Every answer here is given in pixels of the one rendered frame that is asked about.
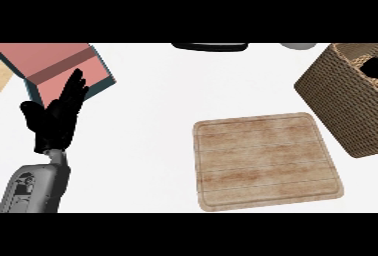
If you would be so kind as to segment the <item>black flat object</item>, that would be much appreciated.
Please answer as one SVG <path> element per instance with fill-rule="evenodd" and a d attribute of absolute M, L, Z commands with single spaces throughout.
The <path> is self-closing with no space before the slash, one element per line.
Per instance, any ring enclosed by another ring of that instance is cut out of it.
<path fill-rule="evenodd" d="M 207 52 L 238 52 L 248 47 L 247 43 L 236 44 L 200 44 L 200 43 L 174 43 L 173 46 L 179 49 L 207 51 Z"/>

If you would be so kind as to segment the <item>wooden cutting board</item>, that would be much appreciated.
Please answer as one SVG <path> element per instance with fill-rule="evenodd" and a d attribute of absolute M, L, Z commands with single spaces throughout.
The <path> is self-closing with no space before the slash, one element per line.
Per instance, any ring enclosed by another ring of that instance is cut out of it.
<path fill-rule="evenodd" d="M 194 148 L 198 203 L 208 212 L 344 195 L 307 113 L 201 121 Z"/>

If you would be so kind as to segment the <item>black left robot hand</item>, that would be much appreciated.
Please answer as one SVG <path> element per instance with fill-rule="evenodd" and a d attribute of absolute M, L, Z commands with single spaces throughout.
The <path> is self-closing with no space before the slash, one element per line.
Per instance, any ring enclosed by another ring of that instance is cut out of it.
<path fill-rule="evenodd" d="M 75 69 L 61 96 L 47 107 L 33 101 L 21 103 L 27 127 L 36 133 L 36 153 L 43 154 L 52 149 L 65 150 L 70 147 L 87 91 L 83 71 Z"/>

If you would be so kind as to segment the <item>pale wooden board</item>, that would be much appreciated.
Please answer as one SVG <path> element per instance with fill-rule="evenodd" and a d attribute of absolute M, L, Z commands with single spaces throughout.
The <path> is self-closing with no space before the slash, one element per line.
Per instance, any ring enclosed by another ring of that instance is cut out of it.
<path fill-rule="evenodd" d="M 12 78 L 13 72 L 6 66 L 6 64 L 0 61 L 0 92 L 3 91 L 6 84 Z"/>

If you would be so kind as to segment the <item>grey round object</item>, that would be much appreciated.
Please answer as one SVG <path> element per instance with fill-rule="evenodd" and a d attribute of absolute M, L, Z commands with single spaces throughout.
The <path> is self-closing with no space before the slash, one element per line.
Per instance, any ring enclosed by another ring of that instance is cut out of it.
<path fill-rule="evenodd" d="M 316 46 L 316 43 L 281 43 L 284 47 L 294 50 L 309 50 Z"/>

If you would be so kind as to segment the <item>pink box with teal edges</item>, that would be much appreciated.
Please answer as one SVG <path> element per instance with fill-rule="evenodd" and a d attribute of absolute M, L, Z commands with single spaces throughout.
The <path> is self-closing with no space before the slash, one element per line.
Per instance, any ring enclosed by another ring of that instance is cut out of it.
<path fill-rule="evenodd" d="M 24 79 L 30 99 L 43 107 L 59 98 L 75 69 L 83 71 L 89 87 L 86 99 L 115 84 L 89 43 L 0 43 L 0 60 Z"/>

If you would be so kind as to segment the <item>brown wicker basket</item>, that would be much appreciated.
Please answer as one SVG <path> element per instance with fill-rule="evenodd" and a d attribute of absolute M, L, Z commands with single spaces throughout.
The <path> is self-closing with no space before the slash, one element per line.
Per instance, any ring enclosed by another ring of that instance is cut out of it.
<path fill-rule="evenodd" d="M 331 43 L 294 88 L 350 156 L 378 154 L 378 43 Z"/>

